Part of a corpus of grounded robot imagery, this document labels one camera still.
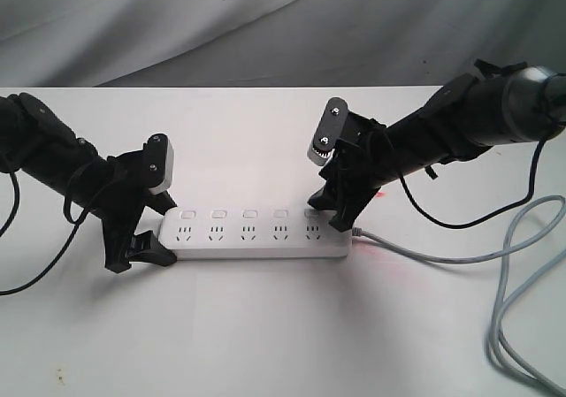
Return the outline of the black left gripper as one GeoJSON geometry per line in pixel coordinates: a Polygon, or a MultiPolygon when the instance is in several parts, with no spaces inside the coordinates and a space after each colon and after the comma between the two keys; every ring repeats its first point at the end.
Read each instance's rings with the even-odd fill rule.
{"type": "MultiPolygon", "coordinates": [[[[104,267],[114,273],[131,268],[132,263],[167,267],[177,256],[164,247],[150,230],[135,232],[146,205],[148,192],[142,180],[143,153],[132,151],[108,161],[114,168],[112,181],[103,192],[102,205],[108,210],[102,221],[104,267]]],[[[168,191],[148,196],[148,207],[164,216],[177,203],[168,191]]]]}

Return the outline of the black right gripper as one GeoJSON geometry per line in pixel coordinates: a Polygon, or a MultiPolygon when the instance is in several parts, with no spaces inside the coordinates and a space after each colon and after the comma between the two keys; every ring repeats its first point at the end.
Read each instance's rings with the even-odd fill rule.
{"type": "Polygon", "coordinates": [[[307,201],[314,210],[336,210],[329,225],[338,232],[356,219],[385,184],[397,180],[402,129],[349,112],[342,134],[319,176],[324,185],[307,201]]]}

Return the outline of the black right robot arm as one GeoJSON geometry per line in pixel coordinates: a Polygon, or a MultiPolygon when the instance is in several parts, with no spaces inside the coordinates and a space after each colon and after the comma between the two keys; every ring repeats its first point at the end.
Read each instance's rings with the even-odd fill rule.
{"type": "Polygon", "coordinates": [[[354,113],[340,97],[330,98],[308,150],[325,182],[309,206],[331,211],[330,226],[345,232],[388,183],[421,170],[434,177],[434,164],[468,162],[495,146],[534,142],[525,197],[477,220],[442,227],[467,229],[529,202],[540,153],[565,129],[565,76],[525,62],[474,65],[478,75],[452,79],[390,126],[354,113]]]}

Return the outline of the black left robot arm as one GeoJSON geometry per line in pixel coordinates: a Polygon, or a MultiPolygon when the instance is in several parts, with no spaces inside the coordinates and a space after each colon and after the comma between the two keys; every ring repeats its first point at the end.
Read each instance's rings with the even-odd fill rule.
{"type": "Polygon", "coordinates": [[[101,220],[107,270],[176,263],[153,232],[135,231],[146,208],[164,215],[176,205],[168,193],[174,151],[166,134],[151,135],[139,150],[102,158],[44,102],[20,93],[1,100],[1,154],[11,168],[62,195],[66,218],[77,204],[101,220]]]}

